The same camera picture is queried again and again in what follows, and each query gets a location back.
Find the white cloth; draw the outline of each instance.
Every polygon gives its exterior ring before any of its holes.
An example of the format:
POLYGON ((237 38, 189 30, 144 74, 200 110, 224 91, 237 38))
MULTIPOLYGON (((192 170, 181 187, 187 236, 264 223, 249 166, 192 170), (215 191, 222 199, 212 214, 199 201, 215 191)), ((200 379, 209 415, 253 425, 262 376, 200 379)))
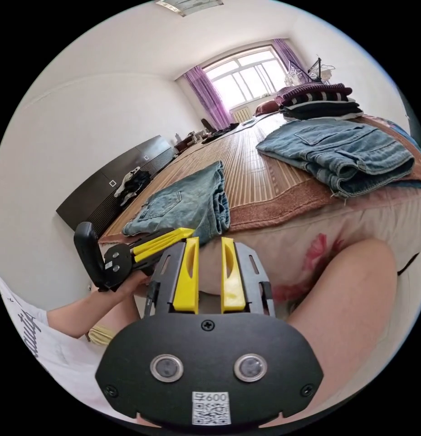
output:
POLYGON ((120 196, 120 194, 124 191, 125 188, 125 184, 126 182, 128 182, 140 169, 141 167, 136 167, 135 169, 133 169, 131 172, 127 173, 124 177, 123 177, 123 181, 121 182, 120 187, 115 191, 114 197, 117 198, 120 196))
POLYGON ((69 394, 93 409, 136 422, 109 405, 95 379, 105 347, 74 339, 49 327, 47 312, 14 295, 0 277, 0 293, 15 328, 45 370, 69 394))
MULTIPOLYGON (((309 118, 309 119, 353 119, 353 118, 358 118, 358 117, 362 117, 364 115, 363 112, 358 112, 357 114, 345 114, 345 115, 340 115, 338 117, 317 117, 317 118, 309 118)), ((287 121, 303 121, 303 120, 299 120, 298 118, 292 118, 292 117, 287 117, 285 115, 283 115, 284 119, 287 121)))
POLYGON ((352 99, 348 97, 348 101, 343 100, 312 100, 312 101, 305 101, 304 103, 297 103, 293 104, 292 106, 285 106, 286 108, 292 110, 301 108, 302 106, 306 106, 307 104, 316 104, 316 103, 336 103, 336 104, 342 104, 342 103, 356 103, 355 99, 352 99))

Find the pillow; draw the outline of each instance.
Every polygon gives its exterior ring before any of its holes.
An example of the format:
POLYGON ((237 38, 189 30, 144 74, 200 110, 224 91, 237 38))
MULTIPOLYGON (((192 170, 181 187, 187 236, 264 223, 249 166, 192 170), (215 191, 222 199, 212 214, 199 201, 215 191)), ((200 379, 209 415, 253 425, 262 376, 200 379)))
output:
POLYGON ((255 115, 272 114, 273 112, 278 112, 279 105, 275 100, 269 100, 261 103, 257 108, 255 115))

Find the leg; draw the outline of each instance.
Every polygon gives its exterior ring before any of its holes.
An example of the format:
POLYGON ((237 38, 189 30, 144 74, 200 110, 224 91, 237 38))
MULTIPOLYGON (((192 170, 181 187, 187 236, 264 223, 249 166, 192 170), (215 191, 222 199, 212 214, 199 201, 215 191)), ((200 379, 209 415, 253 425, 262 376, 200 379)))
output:
MULTIPOLYGON (((97 288, 92 285, 91 292, 98 292, 97 288)), ((95 326, 102 326, 115 336, 124 327, 140 320, 139 311, 133 295, 130 295, 121 303, 117 304, 109 313, 107 313, 95 326)))
POLYGON ((356 243, 330 262, 287 321, 308 340, 324 379, 308 408, 265 426, 304 418, 345 386, 383 333, 396 290, 395 258, 382 241, 356 243))

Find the person's arm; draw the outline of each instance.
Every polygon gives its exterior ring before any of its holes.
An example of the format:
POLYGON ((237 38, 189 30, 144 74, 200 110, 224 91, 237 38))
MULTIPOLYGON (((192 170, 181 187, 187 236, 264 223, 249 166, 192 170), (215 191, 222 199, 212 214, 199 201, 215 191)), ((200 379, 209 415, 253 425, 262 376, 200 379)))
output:
POLYGON ((148 277, 137 271, 131 274, 116 292, 92 292, 67 306, 47 312, 49 327, 74 338, 80 338, 93 328, 108 312, 125 299, 132 298, 148 277))

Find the black handle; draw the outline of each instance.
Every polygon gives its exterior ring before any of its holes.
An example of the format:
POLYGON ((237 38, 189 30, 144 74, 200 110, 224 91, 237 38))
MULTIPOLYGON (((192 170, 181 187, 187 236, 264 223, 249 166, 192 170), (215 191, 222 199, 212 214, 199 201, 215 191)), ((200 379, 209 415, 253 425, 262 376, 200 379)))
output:
POLYGON ((92 223, 80 223, 74 233, 74 245, 90 279, 99 289, 105 287, 105 265, 92 223))

